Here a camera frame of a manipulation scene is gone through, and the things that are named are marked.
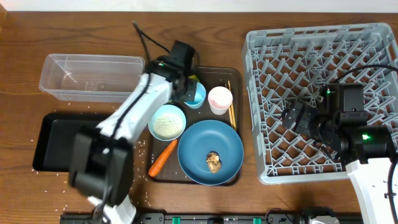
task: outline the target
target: blue bowl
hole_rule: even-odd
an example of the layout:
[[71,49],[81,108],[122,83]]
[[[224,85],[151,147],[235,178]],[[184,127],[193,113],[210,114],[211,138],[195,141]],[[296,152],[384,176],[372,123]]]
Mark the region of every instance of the blue bowl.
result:
[[[163,139],[158,134],[156,134],[156,132],[154,131],[155,120],[159,116],[162,116],[162,115],[165,115],[165,114],[169,114],[171,116],[178,116],[181,119],[182,125],[183,125],[181,133],[179,135],[175,136],[174,138],[171,138],[171,139]],[[178,108],[176,106],[173,106],[173,105],[163,105],[163,106],[161,106],[155,112],[155,114],[151,117],[151,119],[148,122],[149,132],[153,135],[153,137],[155,137],[155,138],[157,138],[157,139],[159,139],[161,141],[171,141],[171,140],[174,140],[174,139],[180,137],[180,135],[184,132],[186,125],[187,125],[187,119],[186,119],[184,113],[182,112],[182,110],[180,108]]]
[[206,99],[205,87],[197,82],[197,91],[195,92],[195,99],[193,101],[184,102],[189,108],[198,109],[203,105]]
[[[209,152],[220,156],[221,169],[210,172]],[[178,145],[178,161],[184,173],[195,182],[218,185],[233,178],[243,163],[243,144],[233,128],[220,121],[201,121],[190,126]]]

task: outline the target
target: chopsticks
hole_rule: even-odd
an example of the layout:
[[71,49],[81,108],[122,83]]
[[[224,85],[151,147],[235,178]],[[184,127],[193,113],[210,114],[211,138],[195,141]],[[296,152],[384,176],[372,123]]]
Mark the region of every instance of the chopsticks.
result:
[[[229,91],[232,93],[231,91],[231,83],[228,80],[228,89]],[[229,121],[231,122],[231,127],[236,131],[236,121],[235,121],[235,112],[234,112],[234,103],[231,103],[231,106],[229,106],[228,108],[228,112],[229,112]]]

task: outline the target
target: table surface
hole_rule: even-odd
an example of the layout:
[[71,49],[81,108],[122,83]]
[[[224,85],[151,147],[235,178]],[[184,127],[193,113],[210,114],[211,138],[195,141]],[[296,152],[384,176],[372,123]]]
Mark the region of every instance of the table surface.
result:
[[[39,90],[40,74],[52,53],[143,56],[133,19],[166,47],[181,40],[199,51],[203,65],[241,73],[241,50],[250,30],[386,22],[398,34],[398,14],[8,12],[0,34],[0,223],[57,223],[63,212],[93,208],[68,187],[66,173],[32,171],[40,125],[54,111],[110,113],[119,104],[58,101]],[[152,55],[163,53],[154,44],[149,48]],[[359,212],[348,180],[285,185],[258,181],[248,96],[243,93],[240,181],[232,187],[146,181],[138,178],[144,164],[136,156],[140,171],[130,191],[134,205],[141,212],[169,213],[266,213],[311,206]],[[141,141],[147,138],[144,132]]]

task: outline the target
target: transparent bin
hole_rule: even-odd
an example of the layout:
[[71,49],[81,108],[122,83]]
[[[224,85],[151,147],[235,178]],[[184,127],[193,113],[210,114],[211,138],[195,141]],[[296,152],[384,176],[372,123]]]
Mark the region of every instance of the transparent bin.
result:
[[39,88],[59,100],[122,103],[138,85],[144,66],[141,57],[50,54]]
[[[397,66],[398,46],[384,23],[250,31],[242,50],[254,157],[263,184],[347,179],[313,140],[284,128],[281,112],[300,100],[316,106],[319,89],[363,65]],[[389,129],[398,146],[398,77],[369,68],[341,82],[364,86],[368,125]]]

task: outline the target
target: white rice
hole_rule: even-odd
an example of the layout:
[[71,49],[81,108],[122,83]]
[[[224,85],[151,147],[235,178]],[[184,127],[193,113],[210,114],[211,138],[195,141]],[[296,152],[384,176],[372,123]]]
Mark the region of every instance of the white rice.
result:
[[177,137],[182,132],[182,128],[182,120],[176,114],[166,113],[154,121],[155,133],[164,140]]

